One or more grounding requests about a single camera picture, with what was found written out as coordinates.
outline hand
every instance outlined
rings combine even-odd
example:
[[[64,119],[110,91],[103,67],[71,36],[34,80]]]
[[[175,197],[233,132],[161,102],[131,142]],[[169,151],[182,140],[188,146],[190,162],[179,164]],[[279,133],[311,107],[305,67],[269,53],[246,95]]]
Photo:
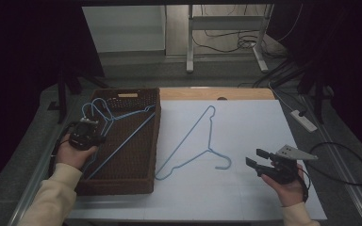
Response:
[[[78,151],[69,143],[70,134],[64,136],[61,140],[61,144],[58,147],[57,162],[70,165],[74,168],[81,169],[85,161],[91,154],[98,150],[98,147],[93,146],[86,151]]]
[[[303,179],[304,173],[302,172],[302,165],[298,164],[297,167],[299,169],[299,176]],[[289,207],[304,201],[303,189],[297,180],[287,185],[280,185],[265,174],[262,174],[261,178],[267,185],[275,190],[278,195],[278,199],[284,207]]]

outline power strip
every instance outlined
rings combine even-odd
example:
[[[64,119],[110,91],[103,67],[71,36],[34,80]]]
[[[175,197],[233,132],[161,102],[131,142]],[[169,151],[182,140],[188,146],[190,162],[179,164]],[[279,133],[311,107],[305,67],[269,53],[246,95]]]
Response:
[[[299,116],[299,113],[300,112],[298,110],[294,110],[294,111],[290,112],[290,115],[296,121],[298,121],[309,133],[316,131],[317,127],[310,120],[308,120],[305,116]]]

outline person's left hand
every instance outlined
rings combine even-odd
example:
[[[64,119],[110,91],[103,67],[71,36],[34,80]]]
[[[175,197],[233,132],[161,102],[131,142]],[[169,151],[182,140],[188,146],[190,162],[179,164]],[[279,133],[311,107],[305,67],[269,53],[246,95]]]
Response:
[[[69,143],[70,134],[64,136],[58,147],[57,163],[64,163],[80,170],[85,161],[91,154],[98,150],[98,147],[92,146],[86,151],[79,151]]]

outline brown basket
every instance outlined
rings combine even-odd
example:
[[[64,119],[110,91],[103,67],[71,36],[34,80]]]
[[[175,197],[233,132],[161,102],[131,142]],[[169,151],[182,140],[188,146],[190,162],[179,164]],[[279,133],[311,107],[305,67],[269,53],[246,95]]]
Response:
[[[159,89],[97,89],[91,96],[104,99],[115,117],[144,110],[148,105],[155,105],[147,112],[141,112],[115,121],[106,135],[106,142],[101,145],[96,160],[88,166],[75,191],[81,196],[147,194],[154,191],[156,144],[160,124]],[[109,117],[101,102],[95,105]],[[91,108],[88,117],[99,121],[97,133],[105,126],[105,120]],[[116,152],[109,161],[89,180],[94,172],[122,143],[132,135],[153,113],[154,117],[144,124]]]

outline white tabletop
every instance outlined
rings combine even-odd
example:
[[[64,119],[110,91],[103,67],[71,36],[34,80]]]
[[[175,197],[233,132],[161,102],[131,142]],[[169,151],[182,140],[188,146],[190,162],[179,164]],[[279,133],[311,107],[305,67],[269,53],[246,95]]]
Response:
[[[210,147],[232,160],[205,153],[176,169],[146,195],[78,197],[71,218],[137,221],[257,221],[281,219],[275,192],[245,165],[270,160],[255,155],[257,148],[275,153],[284,145],[296,147],[278,101],[161,101],[156,169],[173,153],[193,124],[213,105]],[[207,150],[210,108],[169,160],[160,176]],[[313,219],[326,219],[314,186],[307,210]]]

